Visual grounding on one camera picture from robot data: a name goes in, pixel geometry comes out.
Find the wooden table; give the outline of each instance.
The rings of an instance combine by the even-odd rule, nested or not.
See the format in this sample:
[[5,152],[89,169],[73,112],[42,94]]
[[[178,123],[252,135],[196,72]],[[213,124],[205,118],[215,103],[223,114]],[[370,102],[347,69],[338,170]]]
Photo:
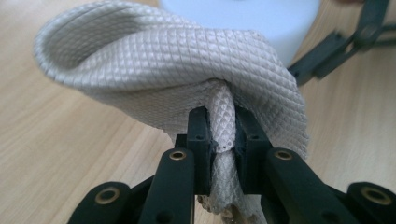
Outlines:
[[[0,2],[0,223],[65,223],[91,188],[110,180],[136,185],[172,147],[162,131],[51,82],[37,68],[38,29],[85,2]],[[324,1],[297,58],[334,29],[351,35],[359,14],[359,7]],[[387,20],[396,21],[395,1]],[[345,191],[365,180],[396,192],[395,62],[396,48],[372,49],[301,88],[307,162],[325,183]],[[220,223],[196,207],[196,223]]]

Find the wooden surface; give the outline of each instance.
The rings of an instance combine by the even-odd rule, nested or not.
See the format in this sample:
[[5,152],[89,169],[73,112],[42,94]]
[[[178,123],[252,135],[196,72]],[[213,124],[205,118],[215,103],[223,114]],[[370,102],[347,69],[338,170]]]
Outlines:
[[[65,223],[91,188],[110,180],[136,185],[172,147],[161,131],[38,70],[32,52],[38,29],[85,2],[0,2],[0,223]],[[299,55],[334,29],[351,35],[359,13],[323,2]],[[387,20],[396,21],[395,1]],[[325,183],[345,191],[366,180],[396,192],[395,62],[396,48],[372,49],[301,88],[311,136],[307,162]],[[196,211],[196,223],[220,223],[199,205]]]

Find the white fabric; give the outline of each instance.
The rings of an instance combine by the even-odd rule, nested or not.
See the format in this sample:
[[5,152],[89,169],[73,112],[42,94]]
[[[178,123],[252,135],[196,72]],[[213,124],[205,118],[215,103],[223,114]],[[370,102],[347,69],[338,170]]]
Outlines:
[[47,23],[35,56],[53,80],[171,137],[186,132],[192,109],[206,106],[218,155],[204,207],[228,222],[237,212],[264,222],[258,198],[244,196],[237,179],[233,104],[254,113],[275,147],[306,156],[304,100],[258,33],[206,29],[157,8],[99,2]]

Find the screw hole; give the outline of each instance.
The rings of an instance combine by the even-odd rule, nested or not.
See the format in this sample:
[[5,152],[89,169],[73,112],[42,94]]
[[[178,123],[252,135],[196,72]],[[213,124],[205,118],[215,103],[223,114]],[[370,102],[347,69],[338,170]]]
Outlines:
[[120,190],[114,187],[102,189],[96,194],[95,201],[99,204],[113,203],[120,197]]
[[293,156],[287,151],[277,151],[275,156],[284,161],[289,161],[293,158]]
[[181,161],[184,160],[184,158],[187,157],[186,153],[182,152],[182,151],[176,151],[176,152],[172,152],[169,157],[174,160],[174,161]]
[[156,221],[157,223],[171,223],[173,219],[173,215],[169,211],[161,211],[159,214],[156,216]]
[[249,136],[248,138],[250,138],[252,140],[257,140],[257,139],[259,139],[259,136],[256,134],[253,134],[253,135]]
[[331,224],[338,224],[341,223],[341,219],[339,216],[337,216],[335,213],[333,212],[323,212],[322,214],[323,219],[326,220],[327,223],[331,223]]
[[392,199],[388,196],[388,194],[384,193],[380,189],[375,189],[372,187],[363,187],[361,189],[361,194],[372,203],[378,203],[381,205],[390,205],[392,203]]

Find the crumpled fabric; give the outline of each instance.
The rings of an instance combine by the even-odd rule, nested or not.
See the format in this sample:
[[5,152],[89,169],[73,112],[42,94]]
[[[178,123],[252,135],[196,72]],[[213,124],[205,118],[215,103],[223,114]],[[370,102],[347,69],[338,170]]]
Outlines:
[[254,31],[207,29],[158,8],[105,1],[49,21],[35,39],[35,57],[55,82],[173,139],[204,105],[217,156],[210,196],[200,201],[226,223],[265,223],[260,197],[244,195],[237,178],[235,105],[253,112],[275,147],[306,157],[304,100]]

